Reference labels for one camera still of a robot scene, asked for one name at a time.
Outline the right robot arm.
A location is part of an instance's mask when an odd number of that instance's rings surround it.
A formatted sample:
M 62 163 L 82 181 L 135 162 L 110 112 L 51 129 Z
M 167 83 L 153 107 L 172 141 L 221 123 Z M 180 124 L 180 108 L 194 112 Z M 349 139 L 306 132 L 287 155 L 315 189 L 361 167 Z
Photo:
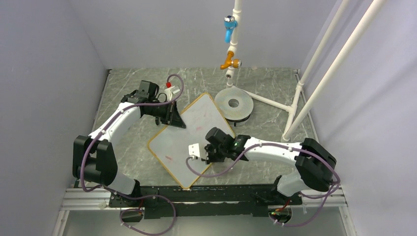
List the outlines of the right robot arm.
M 321 144 L 311 138 L 301 143 L 269 142 L 238 135 L 232 137 L 214 127 L 206 134 L 208 144 L 204 147 L 202 159 L 206 163 L 233 161 L 274 161 L 294 167 L 290 174 L 279 176 L 271 190 L 271 198 L 283 204 L 290 196 L 303 190 L 327 192 L 336 176 L 336 158 Z

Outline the yellow-framed whiteboard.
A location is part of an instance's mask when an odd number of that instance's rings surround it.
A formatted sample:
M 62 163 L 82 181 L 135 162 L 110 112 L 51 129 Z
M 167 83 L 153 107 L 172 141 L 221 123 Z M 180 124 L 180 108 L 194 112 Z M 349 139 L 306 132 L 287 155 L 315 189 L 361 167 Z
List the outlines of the yellow-framed whiteboard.
M 213 127 L 232 137 L 235 134 L 208 93 L 201 94 L 180 116 L 186 128 L 164 127 L 148 141 L 148 149 L 179 186 L 188 189 L 199 178 L 185 162 L 190 156 L 189 146 L 197 144 L 197 151 L 203 151 L 208 144 L 205 136 Z

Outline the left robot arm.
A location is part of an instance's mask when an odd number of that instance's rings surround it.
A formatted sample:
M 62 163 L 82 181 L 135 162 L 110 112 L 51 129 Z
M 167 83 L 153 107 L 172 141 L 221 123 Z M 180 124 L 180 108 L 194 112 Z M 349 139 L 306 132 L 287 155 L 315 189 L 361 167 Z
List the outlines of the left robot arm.
M 92 190 L 85 186 L 88 181 L 122 196 L 130 207 L 140 202 L 140 183 L 118 168 L 114 147 L 143 116 L 154 117 L 156 124 L 186 128 L 176 102 L 183 89 L 184 86 L 173 86 L 167 81 L 166 89 L 160 92 L 157 84 L 141 81 L 138 89 L 123 96 L 117 109 L 98 129 L 74 140 L 72 174 L 85 191 Z

